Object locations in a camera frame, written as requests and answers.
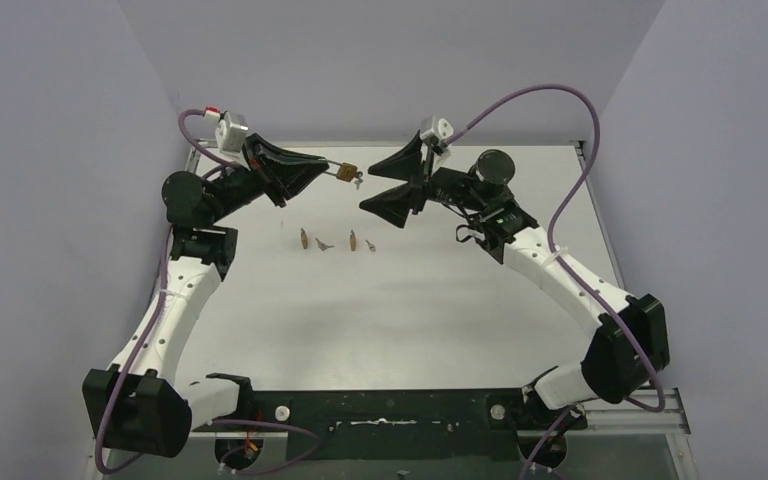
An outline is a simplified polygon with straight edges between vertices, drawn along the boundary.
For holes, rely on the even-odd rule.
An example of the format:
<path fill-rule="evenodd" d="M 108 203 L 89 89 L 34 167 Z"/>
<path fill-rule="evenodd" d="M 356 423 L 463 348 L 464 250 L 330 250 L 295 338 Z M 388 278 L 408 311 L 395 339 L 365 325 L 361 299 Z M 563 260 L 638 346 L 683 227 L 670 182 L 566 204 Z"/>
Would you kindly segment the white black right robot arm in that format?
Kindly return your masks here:
<path fill-rule="evenodd" d="M 371 176 L 398 186 L 362 201 L 360 209 L 397 228 L 434 202 L 459 214 L 461 243 L 474 241 L 497 263 L 531 280 L 570 315 L 589 340 L 584 358 L 550 368 L 525 388 L 524 417 L 550 425 L 562 408 L 592 399 L 630 401 L 670 362 L 663 304 L 636 297 L 592 272 L 552 242 L 509 188 L 516 167 L 504 151 L 482 152 L 466 171 L 443 166 L 447 147 L 415 135 L 401 150 L 372 164 Z"/>

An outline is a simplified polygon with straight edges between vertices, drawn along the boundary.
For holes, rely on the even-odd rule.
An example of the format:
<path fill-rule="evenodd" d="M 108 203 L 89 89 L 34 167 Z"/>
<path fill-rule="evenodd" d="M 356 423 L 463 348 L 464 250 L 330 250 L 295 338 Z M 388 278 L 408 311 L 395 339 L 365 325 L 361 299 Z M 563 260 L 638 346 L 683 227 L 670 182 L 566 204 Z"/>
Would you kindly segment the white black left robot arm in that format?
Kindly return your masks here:
<path fill-rule="evenodd" d="M 247 377 L 210 373 L 175 383 L 192 331 L 235 259 L 238 232 L 219 222 L 262 197 L 285 206 L 331 165 L 257 134 L 229 161 L 214 177 L 188 166 L 163 182 L 170 227 L 146 314 L 110 365 L 90 370 L 82 384 L 98 451 L 171 458 L 191 431 L 221 418 L 241 427 L 255 416 Z"/>

